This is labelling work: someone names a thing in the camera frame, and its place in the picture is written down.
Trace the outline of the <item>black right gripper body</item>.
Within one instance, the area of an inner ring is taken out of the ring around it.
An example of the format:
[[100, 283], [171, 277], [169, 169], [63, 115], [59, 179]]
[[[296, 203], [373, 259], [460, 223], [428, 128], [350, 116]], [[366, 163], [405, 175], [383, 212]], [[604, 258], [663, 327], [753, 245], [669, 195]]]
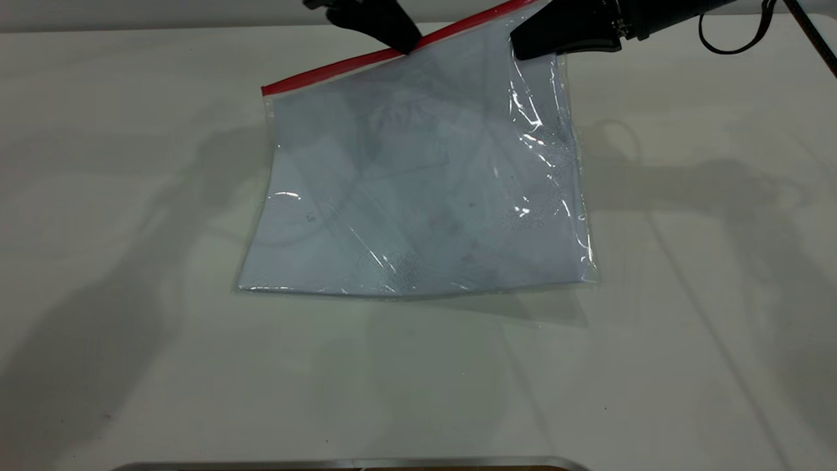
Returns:
[[648, 39], [667, 27], [699, 17], [729, 1], [616, 1], [615, 17], [605, 38], [609, 41]]

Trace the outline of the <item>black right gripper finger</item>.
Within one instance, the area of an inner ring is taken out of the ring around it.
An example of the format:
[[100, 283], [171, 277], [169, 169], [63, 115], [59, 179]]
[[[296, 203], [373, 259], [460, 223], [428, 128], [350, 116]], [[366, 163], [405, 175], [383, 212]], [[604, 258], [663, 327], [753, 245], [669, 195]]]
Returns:
[[616, 1], [551, 1], [510, 34], [515, 59], [621, 50]]

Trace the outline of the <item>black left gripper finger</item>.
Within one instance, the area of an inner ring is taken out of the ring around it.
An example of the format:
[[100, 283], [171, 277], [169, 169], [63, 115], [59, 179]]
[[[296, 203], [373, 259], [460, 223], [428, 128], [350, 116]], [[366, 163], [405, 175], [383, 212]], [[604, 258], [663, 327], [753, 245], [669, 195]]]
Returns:
[[304, 1], [310, 10], [324, 9], [327, 21], [356, 31], [406, 56], [418, 47], [422, 33], [398, 1]]

